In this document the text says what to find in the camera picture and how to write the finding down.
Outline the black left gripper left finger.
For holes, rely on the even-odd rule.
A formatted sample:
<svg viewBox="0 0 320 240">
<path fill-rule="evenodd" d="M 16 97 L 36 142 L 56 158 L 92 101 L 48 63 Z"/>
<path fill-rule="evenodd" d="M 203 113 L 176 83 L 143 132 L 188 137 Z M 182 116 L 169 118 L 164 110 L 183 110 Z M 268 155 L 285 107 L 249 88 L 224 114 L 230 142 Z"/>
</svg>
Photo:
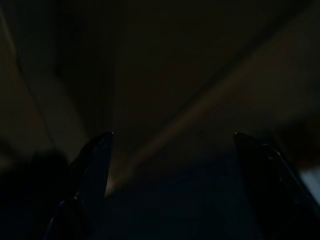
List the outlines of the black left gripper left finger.
<svg viewBox="0 0 320 240">
<path fill-rule="evenodd" d="M 101 210 L 112 159 L 114 133 L 90 140 L 53 189 L 43 240 L 89 240 Z"/>
</svg>

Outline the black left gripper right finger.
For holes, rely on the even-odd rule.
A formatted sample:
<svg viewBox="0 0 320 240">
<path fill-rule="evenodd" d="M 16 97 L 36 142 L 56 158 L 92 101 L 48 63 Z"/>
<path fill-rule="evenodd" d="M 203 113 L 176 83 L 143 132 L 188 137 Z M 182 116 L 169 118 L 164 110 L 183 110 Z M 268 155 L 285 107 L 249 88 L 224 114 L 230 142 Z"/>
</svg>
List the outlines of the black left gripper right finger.
<svg viewBox="0 0 320 240">
<path fill-rule="evenodd" d="M 241 178 L 263 240 L 320 240 L 320 204 L 273 139 L 235 132 Z"/>
</svg>

